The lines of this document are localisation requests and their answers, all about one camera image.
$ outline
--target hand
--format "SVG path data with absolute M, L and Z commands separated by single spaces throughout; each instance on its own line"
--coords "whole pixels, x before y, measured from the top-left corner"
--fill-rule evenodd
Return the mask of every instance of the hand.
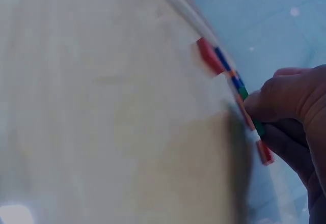
M 244 105 L 251 117 L 268 122 L 263 140 L 297 172 L 306 186 L 310 223 L 323 223 L 326 219 L 326 66 L 278 70 Z

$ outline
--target green tape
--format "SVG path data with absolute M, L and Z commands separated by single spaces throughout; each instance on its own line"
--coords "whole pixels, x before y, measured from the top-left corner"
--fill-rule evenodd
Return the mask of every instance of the green tape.
M 245 87 L 239 88 L 238 92 L 239 92 L 241 98 L 243 99 L 243 101 L 249 96 L 248 91 L 246 90 Z M 253 120 L 253 123 L 255 125 L 255 128 L 256 128 L 258 134 L 260 136 L 263 136 L 265 134 L 265 129 L 264 129 L 263 124 L 257 120 Z
M 246 90 L 245 87 L 239 88 L 238 89 L 238 92 L 239 92 L 241 98 L 243 99 L 243 101 L 249 96 L 249 94 L 248 94 L 248 92 L 247 92 L 247 90 Z

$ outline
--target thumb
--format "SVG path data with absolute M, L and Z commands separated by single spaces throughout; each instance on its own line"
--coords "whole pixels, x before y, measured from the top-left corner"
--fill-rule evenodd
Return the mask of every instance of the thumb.
M 244 101 L 248 114 L 262 122 L 274 122 L 284 118 L 298 119 L 302 74 L 275 76 L 253 92 Z

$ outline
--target fingernail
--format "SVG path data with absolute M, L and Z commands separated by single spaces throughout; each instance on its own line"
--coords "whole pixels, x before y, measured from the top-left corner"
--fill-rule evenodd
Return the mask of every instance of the fingernail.
M 260 90 L 254 91 L 243 102 L 244 107 L 249 114 L 253 113 L 258 105 L 259 92 Z

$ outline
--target light blue tablecloth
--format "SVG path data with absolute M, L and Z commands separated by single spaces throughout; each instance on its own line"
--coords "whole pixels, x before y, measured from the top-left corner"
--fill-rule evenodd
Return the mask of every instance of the light blue tablecloth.
M 325 63 L 326 0 L 194 2 L 233 57 L 250 92 L 260 88 L 279 68 L 314 67 Z M 291 169 L 284 167 L 283 171 L 298 220 L 308 223 L 305 188 Z M 250 202 L 258 211 L 253 223 L 281 223 L 268 174 L 259 159 L 255 159 Z

